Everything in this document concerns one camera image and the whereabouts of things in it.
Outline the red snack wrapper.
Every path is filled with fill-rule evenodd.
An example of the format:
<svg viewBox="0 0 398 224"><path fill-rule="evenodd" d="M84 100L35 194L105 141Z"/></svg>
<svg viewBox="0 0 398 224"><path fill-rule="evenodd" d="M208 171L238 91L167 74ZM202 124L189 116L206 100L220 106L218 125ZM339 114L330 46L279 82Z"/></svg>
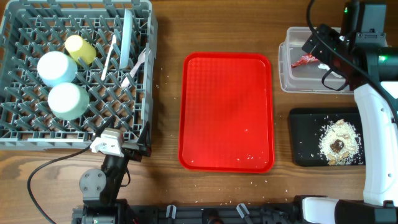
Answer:
<svg viewBox="0 0 398 224"><path fill-rule="evenodd" d="M305 54L305 55L301 56L299 60L297 60L295 63L293 63L291 65L291 68L296 68L301 65L306 65L309 63L317 62L317 61L318 61L318 59L316 57L314 57L312 54Z"/></svg>

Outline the green plastic bowl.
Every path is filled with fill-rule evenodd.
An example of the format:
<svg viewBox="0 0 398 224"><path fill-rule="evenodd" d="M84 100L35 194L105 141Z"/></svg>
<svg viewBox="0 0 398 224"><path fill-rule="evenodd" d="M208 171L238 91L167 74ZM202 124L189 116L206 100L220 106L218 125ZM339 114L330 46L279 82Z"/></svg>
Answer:
<svg viewBox="0 0 398 224"><path fill-rule="evenodd" d="M88 108L88 92L74 83L61 83L53 87L48 96L52 113L59 119L73 120L82 116Z"/></svg>

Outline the white plastic fork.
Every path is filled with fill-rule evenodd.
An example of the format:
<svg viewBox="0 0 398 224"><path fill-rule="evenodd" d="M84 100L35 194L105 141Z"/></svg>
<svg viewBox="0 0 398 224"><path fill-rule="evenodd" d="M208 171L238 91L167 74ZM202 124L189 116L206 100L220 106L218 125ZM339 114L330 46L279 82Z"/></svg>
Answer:
<svg viewBox="0 0 398 224"><path fill-rule="evenodd" d="M138 71L139 67L145 62L146 57L146 49L144 49L137 58L137 63L133 66L132 70L129 72L128 75L124 78L121 83L122 88L127 88L130 85L129 78L132 78L136 72Z"/></svg>

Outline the yellow plastic cup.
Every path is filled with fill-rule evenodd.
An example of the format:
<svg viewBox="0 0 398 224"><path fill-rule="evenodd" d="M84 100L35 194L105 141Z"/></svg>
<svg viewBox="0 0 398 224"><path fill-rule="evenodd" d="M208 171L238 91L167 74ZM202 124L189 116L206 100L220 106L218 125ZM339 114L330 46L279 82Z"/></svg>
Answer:
<svg viewBox="0 0 398 224"><path fill-rule="evenodd" d="M81 65L78 61L81 58L87 65L90 65L95 57L95 48L79 35L71 35L65 41L65 48L74 61Z"/></svg>

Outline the white plastic spoon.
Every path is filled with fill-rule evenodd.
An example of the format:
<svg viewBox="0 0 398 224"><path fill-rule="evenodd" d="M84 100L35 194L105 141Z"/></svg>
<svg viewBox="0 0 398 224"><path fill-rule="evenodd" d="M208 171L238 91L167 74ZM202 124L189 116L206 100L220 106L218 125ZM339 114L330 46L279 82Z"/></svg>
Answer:
<svg viewBox="0 0 398 224"><path fill-rule="evenodd" d="M105 60L105 63L104 63L104 69L103 69L103 71L101 73L101 80L102 81L104 81L105 78L106 78L106 74L107 74L108 66L109 66L109 61L110 61L110 58L111 58L111 55L112 55L112 51L114 49L113 45L116 42L117 42L116 36L115 36L115 34L113 34L112 35L112 39L111 39L111 43L110 43L110 46L109 46L108 54L107 54L107 57L106 57L106 60Z"/></svg>

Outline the light blue bowl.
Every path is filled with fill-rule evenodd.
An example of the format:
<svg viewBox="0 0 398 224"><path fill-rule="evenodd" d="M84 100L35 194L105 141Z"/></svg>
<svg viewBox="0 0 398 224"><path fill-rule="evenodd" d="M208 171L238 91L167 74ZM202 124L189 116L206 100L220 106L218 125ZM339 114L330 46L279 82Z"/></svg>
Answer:
<svg viewBox="0 0 398 224"><path fill-rule="evenodd" d="M52 51L39 59L37 71L45 85L54 87L60 83L72 82L78 67L71 57L59 51Z"/></svg>

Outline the light blue plate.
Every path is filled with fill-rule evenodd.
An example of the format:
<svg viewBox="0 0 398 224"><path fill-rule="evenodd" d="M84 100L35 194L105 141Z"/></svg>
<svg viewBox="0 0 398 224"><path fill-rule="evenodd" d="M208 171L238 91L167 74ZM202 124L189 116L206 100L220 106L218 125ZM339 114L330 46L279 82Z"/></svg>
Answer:
<svg viewBox="0 0 398 224"><path fill-rule="evenodd" d="M128 65L132 34L132 12L128 9L124 11L124 23L121 40L121 56L119 61L119 68L124 69Z"/></svg>

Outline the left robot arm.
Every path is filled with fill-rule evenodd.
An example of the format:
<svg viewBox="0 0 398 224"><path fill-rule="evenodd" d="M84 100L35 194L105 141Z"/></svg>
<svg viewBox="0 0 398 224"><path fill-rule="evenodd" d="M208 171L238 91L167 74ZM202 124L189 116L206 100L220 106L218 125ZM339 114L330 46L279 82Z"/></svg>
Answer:
<svg viewBox="0 0 398 224"><path fill-rule="evenodd" d="M126 142L123 132L114 128L109 119L95 133L90 145L92 152L102 152L104 161L99 169L89 169L80 178L83 208L74 210L72 223L138 223L126 199L118 199L129 161L140 162L152 153L150 122L146 122L136 142Z"/></svg>

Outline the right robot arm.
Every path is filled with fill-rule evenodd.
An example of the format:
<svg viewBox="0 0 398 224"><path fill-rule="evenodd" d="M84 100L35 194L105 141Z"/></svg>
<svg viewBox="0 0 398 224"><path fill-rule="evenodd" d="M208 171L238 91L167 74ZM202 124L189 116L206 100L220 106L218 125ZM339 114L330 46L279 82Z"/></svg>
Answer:
<svg viewBox="0 0 398 224"><path fill-rule="evenodd" d="M298 195L298 222L397 222L397 49L385 43L387 6L345 4L340 31L311 26L303 51L327 64L354 93L364 135L366 178L363 199Z"/></svg>

